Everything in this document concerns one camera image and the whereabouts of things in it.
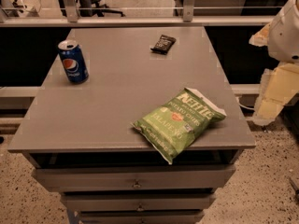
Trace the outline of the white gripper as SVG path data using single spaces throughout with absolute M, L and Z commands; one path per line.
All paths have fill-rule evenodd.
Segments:
M 253 122 L 266 126 L 279 115 L 284 105 L 299 92 L 299 0 L 288 0 L 271 24 L 254 34 L 249 43 L 268 45 L 269 55 L 281 62 L 274 70 L 265 69 L 254 105 Z

